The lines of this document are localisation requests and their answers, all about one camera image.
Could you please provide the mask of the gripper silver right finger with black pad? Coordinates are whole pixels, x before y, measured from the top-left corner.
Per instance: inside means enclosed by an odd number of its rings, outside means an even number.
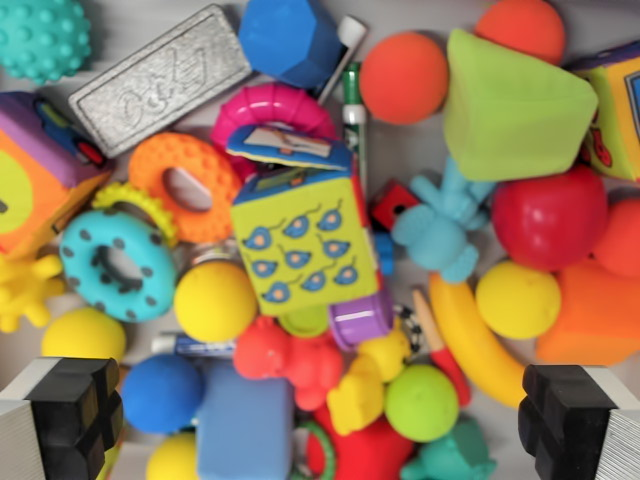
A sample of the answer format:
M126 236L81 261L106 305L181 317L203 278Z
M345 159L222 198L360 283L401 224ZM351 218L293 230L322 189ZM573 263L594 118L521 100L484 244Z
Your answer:
M639 398L609 368L525 368L518 409L524 450L541 479L637 479Z

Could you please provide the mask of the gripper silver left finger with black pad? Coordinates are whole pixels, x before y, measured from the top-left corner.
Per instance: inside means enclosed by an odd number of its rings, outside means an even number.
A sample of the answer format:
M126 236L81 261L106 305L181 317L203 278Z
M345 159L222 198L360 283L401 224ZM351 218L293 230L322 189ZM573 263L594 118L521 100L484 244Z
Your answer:
M1 390L3 479L96 479L123 426L113 358L39 357Z

